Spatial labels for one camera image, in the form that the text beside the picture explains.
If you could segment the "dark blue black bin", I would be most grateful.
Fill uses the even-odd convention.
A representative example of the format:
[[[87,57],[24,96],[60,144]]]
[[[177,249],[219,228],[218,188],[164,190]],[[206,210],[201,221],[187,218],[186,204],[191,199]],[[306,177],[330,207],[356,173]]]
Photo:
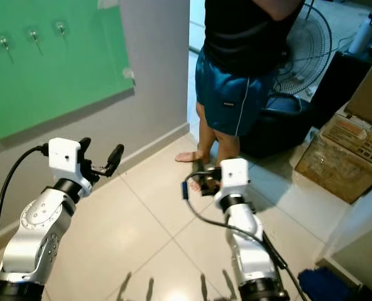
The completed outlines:
[[[250,132],[240,138],[241,152],[260,159],[295,148],[308,135],[313,118],[308,101],[272,92]]]

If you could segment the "large brown cardboard box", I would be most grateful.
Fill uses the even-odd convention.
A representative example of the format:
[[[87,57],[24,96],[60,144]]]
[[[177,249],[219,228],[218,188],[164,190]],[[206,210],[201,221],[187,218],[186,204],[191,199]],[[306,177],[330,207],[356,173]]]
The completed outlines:
[[[321,135],[312,139],[295,171],[348,204],[372,188],[372,163]]]

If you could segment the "person in blue shorts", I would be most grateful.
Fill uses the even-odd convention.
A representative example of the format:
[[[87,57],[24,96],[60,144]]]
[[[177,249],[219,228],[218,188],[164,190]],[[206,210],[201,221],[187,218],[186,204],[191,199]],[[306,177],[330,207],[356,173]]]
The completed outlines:
[[[208,164],[240,155],[240,138],[249,134],[268,102],[288,34],[304,0],[205,0],[204,45],[195,63],[197,150],[177,162]]]

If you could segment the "blue cloth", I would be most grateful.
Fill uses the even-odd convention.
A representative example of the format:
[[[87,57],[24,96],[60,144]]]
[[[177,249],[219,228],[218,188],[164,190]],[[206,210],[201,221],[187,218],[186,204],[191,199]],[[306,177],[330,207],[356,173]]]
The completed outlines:
[[[312,301],[344,301],[350,295],[349,287],[326,267],[303,270],[297,279]]]

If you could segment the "cardboard box with printed label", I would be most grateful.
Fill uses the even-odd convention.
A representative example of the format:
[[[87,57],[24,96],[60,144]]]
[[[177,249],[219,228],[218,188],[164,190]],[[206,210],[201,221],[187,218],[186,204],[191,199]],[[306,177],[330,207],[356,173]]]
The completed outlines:
[[[372,124],[354,115],[335,113],[320,131],[324,138],[340,144],[372,163]]]

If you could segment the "black cabinet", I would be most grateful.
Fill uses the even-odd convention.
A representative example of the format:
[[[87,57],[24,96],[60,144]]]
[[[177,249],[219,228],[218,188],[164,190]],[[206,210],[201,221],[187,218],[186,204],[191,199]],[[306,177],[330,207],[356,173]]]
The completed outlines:
[[[314,128],[320,129],[350,100],[371,66],[372,58],[360,58],[342,51],[334,53],[310,101]]]

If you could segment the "white cylindrical container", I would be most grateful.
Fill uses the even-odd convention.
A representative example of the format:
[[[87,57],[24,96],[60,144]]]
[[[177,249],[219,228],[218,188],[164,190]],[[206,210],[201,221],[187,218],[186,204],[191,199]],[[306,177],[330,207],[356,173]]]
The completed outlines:
[[[344,54],[361,57],[366,52],[370,40],[372,40],[372,13],[363,20]]]

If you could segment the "green wall board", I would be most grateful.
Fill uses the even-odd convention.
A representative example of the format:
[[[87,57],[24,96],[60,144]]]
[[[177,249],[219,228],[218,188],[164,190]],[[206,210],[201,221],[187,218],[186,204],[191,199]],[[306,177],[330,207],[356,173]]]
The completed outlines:
[[[55,31],[63,21],[68,46]],[[43,55],[29,39],[37,29]],[[0,140],[128,91],[134,82],[120,5],[98,0],[0,0]]]

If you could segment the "metal wall hook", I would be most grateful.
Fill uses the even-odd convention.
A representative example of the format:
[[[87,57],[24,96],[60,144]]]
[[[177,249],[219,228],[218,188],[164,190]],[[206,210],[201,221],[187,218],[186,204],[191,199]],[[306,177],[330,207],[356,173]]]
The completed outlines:
[[[0,36],[0,45],[4,49],[6,55],[8,56],[9,61],[11,61],[11,63],[14,63],[13,57],[11,56],[11,52],[9,52],[8,38],[5,36]]]
[[[28,29],[28,36],[29,36],[29,39],[33,41],[33,44],[36,46],[38,53],[40,55],[43,55],[43,51],[42,51],[42,48],[39,42],[37,29],[34,29],[34,28]]]
[[[55,31],[57,31],[65,46],[68,46],[68,32],[66,31],[66,23],[57,21],[54,23]]]

